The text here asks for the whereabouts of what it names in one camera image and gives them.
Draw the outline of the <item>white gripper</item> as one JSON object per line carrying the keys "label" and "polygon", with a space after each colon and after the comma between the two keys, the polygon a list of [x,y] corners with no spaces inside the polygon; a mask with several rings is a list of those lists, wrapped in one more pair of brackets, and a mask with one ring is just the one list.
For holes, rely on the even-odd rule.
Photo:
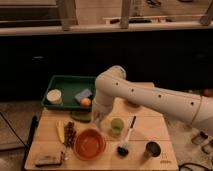
{"label": "white gripper", "polygon": [[100,114],[109,114],[114,105],[114,98],[111,97],[95,97],[93,99],[92,108]]}

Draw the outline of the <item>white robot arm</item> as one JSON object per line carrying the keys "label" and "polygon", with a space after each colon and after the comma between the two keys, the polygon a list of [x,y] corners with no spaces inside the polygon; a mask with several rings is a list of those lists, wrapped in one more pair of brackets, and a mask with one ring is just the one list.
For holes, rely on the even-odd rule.
{"label": "white robot arm", "polygon": [[126,80],[126,71],[115,65],[102,72],[95,80],[96,93],[92,110],[101,121],[113,109],[116,97],[142,105],[173,117],[213,136],[213,98],[146,87]]}

